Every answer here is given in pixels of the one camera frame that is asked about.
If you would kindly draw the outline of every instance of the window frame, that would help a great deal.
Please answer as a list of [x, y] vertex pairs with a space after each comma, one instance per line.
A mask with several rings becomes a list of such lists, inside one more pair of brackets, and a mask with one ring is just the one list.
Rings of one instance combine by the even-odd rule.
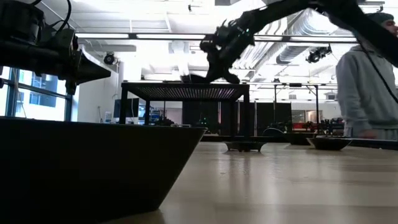
[[[9, 79], [4, 79], [4, 84], [8, 85], [7, 100], [6, 100], [6, 116], [15, 117], [17, 110], [17, 99], [18, 93], [15, 89], [16, 80], [19, 80], [20, 69], [10, 68]], [[63, 95], [54, 91], [49, 91], [34, 87], [32, 85], [26, 85], [24, 83], [18, 82], [18, 88], [30, 90], [36, 93], [41, 93], [43, 95], [54, 96], [57, 98], [65, 99], [65, 111], [64, 111], [64, 121], [71, 121], [72, 118], [72, 99], [71, 95]]]

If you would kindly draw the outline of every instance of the white ceiling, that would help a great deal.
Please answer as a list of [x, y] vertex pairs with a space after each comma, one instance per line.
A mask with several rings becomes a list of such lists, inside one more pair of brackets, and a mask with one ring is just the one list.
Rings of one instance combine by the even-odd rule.
[[[384, 12], [398, 17], [398, 1], [384, 1], [386, 2]], [[71, 0], [71, 2], [72, 16], [69, 23], [77, 32], [208, 34], [214, 33], [216, 27], [225, 19], [235, 19], [243, 11], [264, 6], [261, 0], [240, 0], [232, 6], [215, 6], [215, 0]], [[188, 11], [188, 4], [192, 5], [192, 12]], [[67, 15], [66, 0], [42, 0], [38, 7], [45, 12], [48, 23], [64, 19]], [[263, 33], [268, 30], [267, 34], [283, 34], [287, 24], [288, 20], [282, 19], [268, 25]], [[339, 30], [336, 34], [348, 35], [349, 33]], [[190, 50], [189, 54], [181, 58], [181, 56], [170, 54], [169, 41], [101, 40], [91, 41], [90, 45], [137, 46], [137, 52], [131, 54], [140, 58], [143, 74], [152, 75], [151, 78], [161, 80], [178, 78], [179, 74], [176, 71], [181, 60], [186, 62], [191, 73], [205, 75], [207, 69], [206, 54], [199, 50]], [[189, 42], [188, 45], [197, 46], [198, 42]], [[243, 58], [234, 64], [233, 72], [240, 78], [245, 77], [271, 45], [257, 43], [256, 48], [248, 48]], [[275, 60], [272, 59], [255, 72], [263, 78], [264, 82], [279, 78], [287, 83], [335, 83], [333, 79], [335, 65], [352, 45], [332, 44], [331, 47], [333, 55], [327, 56], [316, 64], [308, 64], [305, 61], [305, 57], [308, 56], [308, 51], [305, 51], [289, 66], [276, 65]]]

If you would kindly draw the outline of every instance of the robotic arm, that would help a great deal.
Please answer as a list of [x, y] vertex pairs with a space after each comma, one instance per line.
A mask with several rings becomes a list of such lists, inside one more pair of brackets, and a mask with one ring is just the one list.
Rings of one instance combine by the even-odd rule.
[[200, 43], [208, 54], [209, 70], [206, 78], [195, 79], [198, 83], [210, 83], [225, 78], [230, 83], [240, 82], [228, 70], [248, 45], [254, 45], [254, 34], [267, 24], [306, 8], [328, 15], [330, 21], [344, 29], [356, 30], [382, 54], [398, 67], [398, 39], [379, 24], [364, 15], [357, 0], [282, 0], [267, 7], [246, 11], [239, 19], [217, 27], [213, 35]]

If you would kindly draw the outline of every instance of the ceiling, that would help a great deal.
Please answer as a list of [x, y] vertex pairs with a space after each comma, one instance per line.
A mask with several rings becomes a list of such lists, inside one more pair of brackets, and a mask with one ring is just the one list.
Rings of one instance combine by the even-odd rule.
[[[72, 15], [69, 23], [77, 32], [108, 33], [210, 34], [214, 33], [216, 27], [225, 19], [230, 21], [239, 17], [243, 11], [265, 6], [261, 0], [71, 0], [71, 2]], [[398, 16], [398, 3], [395, 0], [385, 0], [385, 2], [384, 12]], [[188, 10], [188, 5], [191, 5], [191, 12]], [[64, 19], [67, 14], [66, 0], [42, 0], [37, 7], [45, 12], [48, 23]], [[363, 9], [366, 12], [373, 12], [378, 8], [369, 6]], [[302, 14], [275, 21], [267, 25], [260, 34], [296, 34], [294, 29], [298, 29], [297, 26], [302, 19], [300, 16]], [[329, 22], [323, 21], [321, 17], [321, 15], [313, 15], [304, 24], [311, 24], [312, 27], [318, 27], [317, 29], [330, 26]], [[330, 28], [329, 31], [333, 32], [327, 35], [351, 35], [337, 27]], [[87, 40], [82, 44], [94, 49], [92, 54], [98, 57], [102, 57], [106, 51], [110, 50], [115, 51], [116, 55], [118, 52], [125, 51], [119, 55], [121, 60], [127, 63], [130, 59], [123, 59], [123, 55], [134, 54], [136, 58], [139, 58], [142, 74], [147, 79], [175, 80], [180, 75], [186, 75], [187, 70], [189, 73], [206, 75], [208, 68], [206, 54], [200, 51], [198, 42], [183, 41], [183, 55], [176, 54], [176, 49], [172, 47], [171, 42], [166, 40]], [[250, 46], [245, 50], [241, 59], [234, 63], [232, 72], [241, 79], [246, 78], [252, 82], [269, 83], [279, 78], [280, 81], [287, 83], [336, 83], [335, 65], [353, 45], [331, 44], [333, 54], [318, 63], [309, 64], [305, 61], [310, 50], [324, 46], [325, 44], [308, 44], [304, 48], [301, 45], [300, 48], [296, 45], [257, 43], [255, 47]], [[286, 49], [299, 51], [288, 64], [278, 64], [277, 56]], [[260, 86], [254, 86], [252, 90], [253, 96], [268, 95]]]

